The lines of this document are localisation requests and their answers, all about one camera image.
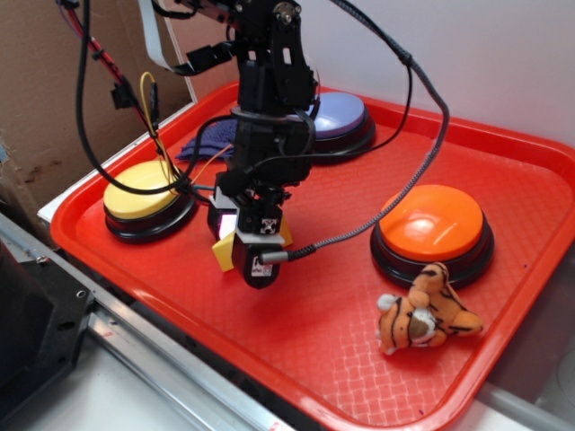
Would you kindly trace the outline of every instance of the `purple button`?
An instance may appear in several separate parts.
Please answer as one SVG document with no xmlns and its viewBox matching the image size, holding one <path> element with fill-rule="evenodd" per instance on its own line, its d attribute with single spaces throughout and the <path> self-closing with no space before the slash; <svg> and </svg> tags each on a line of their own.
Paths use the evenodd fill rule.
<svg viewBox="0 0 575 431">
<path fill-rule="evenodd" d="M 331 139 L 353 131 L 364 119 L 363 101 L 346 92 L 326 92 L 321 95 L 320 110 L 315 118 L 317 139 Z"/>
</svg>

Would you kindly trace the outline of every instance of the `blue cloth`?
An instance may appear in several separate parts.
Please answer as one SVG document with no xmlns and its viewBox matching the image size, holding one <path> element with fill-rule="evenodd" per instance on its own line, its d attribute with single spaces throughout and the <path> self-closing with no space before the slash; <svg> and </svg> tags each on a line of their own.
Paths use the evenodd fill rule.
<svg viewBox="0 0 575 431">
<path fill-rule="evenodd" d="M 210 126 L 204 131 L 199 147 L 199 159 L 209 159 L 219 151 L 234 142 L 235 127 L 237 119 L 224 119 Z M 194 154 L 196 137 L 192 138 L 188 144 L 181 148 L 181 152 L 176 155 L 178 160 L 189 160 Z M 225 159 L 232 155 L 233 148 L 221 154 L 218 158 Z"/>
<path fill-rule="evenodd" d="M 6 152 L 4 147 L 2 146 L 2 143 L 0 142 L 0 163 L 5 162 L 8 159 L 9 159 L 8 153 Z"/>
</svg>

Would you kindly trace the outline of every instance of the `yellow wire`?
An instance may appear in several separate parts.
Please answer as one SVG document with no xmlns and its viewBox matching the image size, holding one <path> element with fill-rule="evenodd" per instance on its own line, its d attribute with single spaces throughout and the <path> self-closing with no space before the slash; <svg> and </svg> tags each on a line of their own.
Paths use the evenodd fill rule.
<svg viewBox="0 0 575 431">
<path fill-rule="evenodd" d="M 142 76 L 140 77 L 140 98 L 142 99 L 142 104 L 144 105 L 144 116 L 146 118 L 148 133 L 149 133 L 150 137 L 152 139 L 154 139 L 155 144 L 158 147 L 158 149 L 162 152 L 161 156 L 164 159 L 165 164 L 166 164 L 166 168 L 167 168 L 167 171 L 166 171 L 164 169 L 164 165 L 162 164 L 162 171 L 164 173 L 164 177 L 168 181 L 168 184 L 170 184 L 174 180 L 177 180 L 179 178 L 179 175 L 176 175 L 176 173 L 175 173 L 175 168 L 173 166 L 172 159 L 170 158 L 170 155 L 168 154 L 167 150 L 165 149 L 164 142 L 162 142 L 162 139 L 160 139 L 160 137 L 157 135 L 156 131 L 154 130 L 154 126 L 152 124 L 152 116 L 151 116 L 150 110 L 147 106 L 146 94 L 144 91 L 144 85 L 146 83 L 146 78 L 149 78 L 150 81 L 152 82 L 152 84 L 155 83 L 155 78 L 150 72 L 144 72 L 142 74 Z M 177 192 L 175 190 L 170 190 L 170 192 L 172 194 L 177 194 Z"/>
<path fill-rule="evenodd" d="M 200 175 L 202 173 L 204 173 L 204 171 L 206 170 L 206 168 L 209 166 L 210 163 L 212 163 L 213 161 L 215 161 L 220 155 L 222 155 L 223 153 L 225 153 L 227 150 L 229 150 L 230 148 L 232 148 L 232 144 L 229 144 L 226 146 L 226 148 L 224 148 L 223 150 L 218 151 L 217 153 L 215 153 L 211 159 L 209 159 L 206 164 L 204 164 L 201 169 L 199 170 L 199 172 L 196 174 L 196 176 L 194 177 L 194 179 L 191 181 L 192 184 L 195 184 L 196 181 L 198 180 L 198 178 L 200 177 Z"/>
</svg>

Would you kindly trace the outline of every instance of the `metal rail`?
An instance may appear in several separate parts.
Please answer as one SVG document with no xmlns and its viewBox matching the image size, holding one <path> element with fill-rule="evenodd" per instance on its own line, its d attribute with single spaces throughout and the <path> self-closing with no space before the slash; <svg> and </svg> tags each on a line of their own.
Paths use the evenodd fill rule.
<svg viewBox="0 0 575 431">
<path fill-rule="evenodd" d="M 19 261 L 50 259 L 88 288 L 95 299 L 89 333 L 194 429 L 294 429 L 2 214 L 0 237 L 22 251 Z"/>
</svg>

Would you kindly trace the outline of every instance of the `cardboard box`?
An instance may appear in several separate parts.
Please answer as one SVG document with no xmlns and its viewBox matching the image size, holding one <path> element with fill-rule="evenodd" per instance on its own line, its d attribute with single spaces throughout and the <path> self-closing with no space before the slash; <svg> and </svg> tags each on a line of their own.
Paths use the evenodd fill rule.
<svg viewBox="0 0 575 431">
<path fill-rule="evenodd" d="M 136 1 L 93 2 L 91 34 L 114 58 L 132 86 L 144 71 L 154 74 L 162 118 L 191 102 L 185 79 L 155 65 L 146 53 Z M 164 20 L 158 20 L 164 54 L 179 63 Z M 189 26 L 183 49 L 224 37 L 221 24 L 204 17 Z M 36 213 L 93 167 L 79 142 L 75 123 L 75 87 L 80 39 L 60 16 L 55 1 L 7 2 L 0 15 L 0 210 L 49 242 Z M 234 75 L 199 76 L 191 84 L 199 97 Z M 88 60 L 84 120 L 102 162 L 146 132 L 132 109 L 115 110 L 113 79 L 103 65 Z"/>
</svg>

